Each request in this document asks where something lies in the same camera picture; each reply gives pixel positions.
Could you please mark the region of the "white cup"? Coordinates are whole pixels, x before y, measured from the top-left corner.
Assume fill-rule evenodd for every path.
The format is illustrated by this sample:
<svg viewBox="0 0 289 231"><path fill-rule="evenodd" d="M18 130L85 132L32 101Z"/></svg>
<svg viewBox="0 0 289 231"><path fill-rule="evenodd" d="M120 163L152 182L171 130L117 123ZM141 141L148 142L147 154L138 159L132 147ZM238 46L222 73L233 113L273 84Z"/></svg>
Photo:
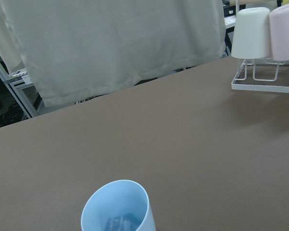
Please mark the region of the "white cup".
<svg viewBox="0 0 289 231"><path fill-rule="evenodd" d="M266 7L240 10L236 15L231 55L259 59L270 55L269 13Z"/></svg>

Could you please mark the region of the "white curtain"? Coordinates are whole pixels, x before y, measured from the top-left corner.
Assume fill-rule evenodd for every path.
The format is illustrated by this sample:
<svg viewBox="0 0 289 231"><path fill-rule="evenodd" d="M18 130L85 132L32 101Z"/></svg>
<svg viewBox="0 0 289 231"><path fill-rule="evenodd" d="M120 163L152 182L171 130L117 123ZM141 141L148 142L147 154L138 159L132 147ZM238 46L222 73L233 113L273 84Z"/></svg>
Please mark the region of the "white curtain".
<svg viewBox="0 0 289 231"><path fill-rule="evenodd" d="M0 0L0 17L47 107L211 62L225 50L220 0Z"/></svg>

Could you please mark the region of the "clear ice cube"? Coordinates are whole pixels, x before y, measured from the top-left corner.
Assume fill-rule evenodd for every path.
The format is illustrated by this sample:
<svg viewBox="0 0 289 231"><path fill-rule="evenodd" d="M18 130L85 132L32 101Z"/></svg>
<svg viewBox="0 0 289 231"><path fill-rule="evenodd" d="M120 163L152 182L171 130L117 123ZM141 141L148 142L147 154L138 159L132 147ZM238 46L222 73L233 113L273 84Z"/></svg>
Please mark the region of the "clear ice cube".
<svg viewBox="0 0 289 231"><path fill-rule="evenodd" d="M135 231L141 222L132 213L115 218L109 218L106 222L105 231Z"/></svg>

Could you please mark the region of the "pink cup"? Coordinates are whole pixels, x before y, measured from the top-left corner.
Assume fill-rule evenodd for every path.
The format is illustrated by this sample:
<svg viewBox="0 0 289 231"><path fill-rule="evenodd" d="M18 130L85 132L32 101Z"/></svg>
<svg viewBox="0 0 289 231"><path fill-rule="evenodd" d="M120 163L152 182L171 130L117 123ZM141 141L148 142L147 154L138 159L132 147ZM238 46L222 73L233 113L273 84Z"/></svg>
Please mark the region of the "pink cup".
<svg viewBox="0 0 289 231"><path fill-rule="evenodd" d="M269 14L272 57L276 61L289 60L289 4Z"/></svg>

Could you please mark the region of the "light blue plastic cup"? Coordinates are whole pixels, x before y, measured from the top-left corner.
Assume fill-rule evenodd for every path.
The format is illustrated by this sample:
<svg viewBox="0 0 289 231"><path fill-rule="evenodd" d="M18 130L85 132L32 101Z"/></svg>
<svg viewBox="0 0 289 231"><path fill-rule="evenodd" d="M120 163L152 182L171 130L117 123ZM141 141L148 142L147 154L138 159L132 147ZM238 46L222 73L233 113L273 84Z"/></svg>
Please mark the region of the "light blue plastic cup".
<svg viewBox="0 0 289 231"><path fill-rule="evenodd" d="M83 231L105 231L109 218L128 213L141 222L136 231L155 231L149 196L142 185L132 180L117 180L98 189L86 202L81 214Z"/></svg>

